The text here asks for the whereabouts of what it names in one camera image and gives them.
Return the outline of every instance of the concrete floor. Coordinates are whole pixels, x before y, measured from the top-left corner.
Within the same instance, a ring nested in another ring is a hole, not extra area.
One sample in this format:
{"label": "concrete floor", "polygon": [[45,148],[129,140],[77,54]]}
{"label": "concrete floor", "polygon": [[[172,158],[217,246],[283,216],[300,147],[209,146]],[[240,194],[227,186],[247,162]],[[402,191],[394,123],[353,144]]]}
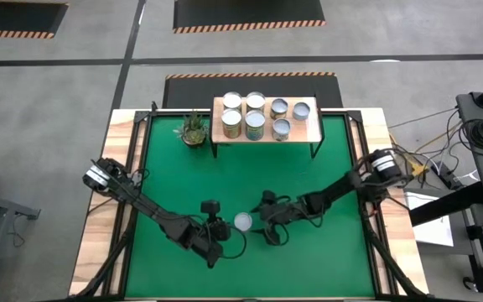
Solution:
{"label": "concrete floor", "polygon": [[[138,0],[69,2],[55,39],[0,39],[0,60],[123,58]],[[483,0],[321,2],[328,21],[322,28],[174,35],[173,2],[151,1],[133,57],[483,54]],[[43,209],[34,223],[18,221],[27,242],[3,255],[0,301],[56,299],[68,292],[91,195],[81,176],[101,152],[120,70],[0,67],[0,196]],[[168,74],[223,71],[334,71],[344,106],[383,107],[388,125],[454,107],[459,93],[483,91],[483,60],[134,65],[121,108],[160,104]],[[391,132],[413,149],[443,132],[448,116]],[[461,159],[456,174],[475,168],[464,148],[455,153]],[[421,257],[432,294],[483,301],[483,294],[461,286],[470,275],[466,258]]]}

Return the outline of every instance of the tin can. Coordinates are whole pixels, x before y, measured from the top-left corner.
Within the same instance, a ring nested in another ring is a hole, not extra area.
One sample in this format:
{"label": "tin can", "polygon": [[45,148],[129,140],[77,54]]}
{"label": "tin can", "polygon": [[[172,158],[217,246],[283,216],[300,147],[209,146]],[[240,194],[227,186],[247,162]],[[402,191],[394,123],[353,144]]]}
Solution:
{"label": "tin can", "polygon": [[290,122],[284,118],[279,118],[277,121],[273,122],[273,138],[279,142],[284,142],[288,140],[290,134]]}
{"label": "tin can", "polygon": [[227,92],[223,96],[223,109],[236,109],[242,112],[242,96],[237,92]]}
{"label": "tin can", "polygon": [[304,121],[309,117],[310,107],[307,103],[299,102],[293,107],[293,118],[298,121]]}
{"label": "tin can", "polygon": [[285,118],[288,110],[288,103],[284,99],[275,99],[272,102],[272,110],[269,115],[272,119]]}
{"label": "tin can", "polygon": [[228,138],[237,138],[242,133],[242,114],[236,109],[226,109],[221,116],[223,134]]}
{"label": "tin can", "polygon": [[245,116],[245,134],[252,141],[260,140],[264,136],[264,123],[266,118],[264,113],[258,110],[251,110]]}
{"label": "tin can", "polygon": [[259,110],[264,112],[264,105],[266,105],[266,97],[260,92],[251,92],[246,99],[247,112],[251,110]]}

